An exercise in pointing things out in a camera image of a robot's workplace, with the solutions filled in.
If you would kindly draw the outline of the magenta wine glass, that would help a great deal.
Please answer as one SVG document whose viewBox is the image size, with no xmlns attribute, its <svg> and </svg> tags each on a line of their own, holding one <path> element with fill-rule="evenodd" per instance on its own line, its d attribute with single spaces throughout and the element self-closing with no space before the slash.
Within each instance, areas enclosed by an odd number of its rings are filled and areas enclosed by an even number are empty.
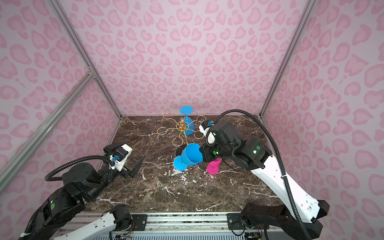
<svg viewBox="0 0 384 240">
<path fill-rule="evenodd" d="M 207 165 L 207 172 L 210 175 L 216 175 L 219 172 L 219 165 L 221 164 L 221 162 L 222 162 L 222 159 L 216 159 L 216 160 L 210 162 Z"/>
</svg>

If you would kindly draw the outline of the blue wine glass front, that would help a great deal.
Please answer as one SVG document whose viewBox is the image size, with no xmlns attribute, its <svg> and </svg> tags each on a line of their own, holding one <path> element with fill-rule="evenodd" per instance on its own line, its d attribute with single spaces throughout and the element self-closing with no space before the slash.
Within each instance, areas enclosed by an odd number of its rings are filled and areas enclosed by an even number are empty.
<svg viewBox="0 0 384 240">
<path fill-rule="evenodd" d="M 203 161 L 203 154 L 198 144 L 188 144 L 180 156 L 174 159 L 174 168 L 178 171 L 184 171 L 188 166 L 199 164 Z"/>
</svg>

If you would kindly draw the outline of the blue wine glass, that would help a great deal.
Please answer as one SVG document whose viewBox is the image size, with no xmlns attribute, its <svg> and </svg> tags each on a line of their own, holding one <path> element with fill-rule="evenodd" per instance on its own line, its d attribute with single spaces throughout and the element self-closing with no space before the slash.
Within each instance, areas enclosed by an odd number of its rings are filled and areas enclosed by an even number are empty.
<svg viewBox="0 0 384 240">
<path fill-rule="evenodd" d="M 195 126 L 194 121 L 189 117 L 190 114 L 192 114 L 194 109 L 190 106 L 183 106 L 180 108 L 180 113 L 184 115 L 184 122 L 185 122 L 185 135 L 190 136 L 194 134 Z"/>
<path fill-rule="evenodd" d="M 199 164 L 203 161 L 203 154 L 198 144 L 188 144 L 180 156 L 174 159 L 174 168 L 178 171 L 184 171 L 188 166 Z"/>
</svg>

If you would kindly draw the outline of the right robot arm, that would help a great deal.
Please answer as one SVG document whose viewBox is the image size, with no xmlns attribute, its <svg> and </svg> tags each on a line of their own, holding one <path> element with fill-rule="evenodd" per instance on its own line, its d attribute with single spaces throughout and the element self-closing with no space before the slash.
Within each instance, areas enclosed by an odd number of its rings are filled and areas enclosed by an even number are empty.
<svg viewBox="0 0 384 240">
<path fill-rule="evenodd" d="M 241 212 L 240 224 L 246 229 L 269 225 L 281 228 L 295 240 L 320 237 L 323 229 L 319 219 L 328 214 L 330 205 L 316 200 L 288 174 L 283 175 L 272 151 L 258 139 L 244 140 L 228 121 L 213 124 L 204 121 L 199 131 L 208 141 L 200 151 L 203 162 L 232 160 L 238 167 L 261 179 L 282 201 L 279 206 L 258 206 L 247 203 Z"/>
</svg>

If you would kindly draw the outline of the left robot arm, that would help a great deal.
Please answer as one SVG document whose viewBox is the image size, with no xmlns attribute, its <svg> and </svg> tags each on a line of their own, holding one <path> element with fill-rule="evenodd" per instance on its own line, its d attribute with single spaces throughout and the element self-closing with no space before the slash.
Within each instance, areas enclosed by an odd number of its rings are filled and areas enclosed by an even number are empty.
<svg viewBox="0 0 384 240">
<path fill-rule="evenodd" d="M 61 227 L 94 202 L 113 181 L 121 176 L 134 178 L 143 162 L 132 170 L 110 169 L 106 156 L 87 156 L 70 161 L 48 173 L 46 182 L 62 181 L 63 187 L 53 192 L 32 214 L 21 240 L 49 240 Z"/>
</svg>

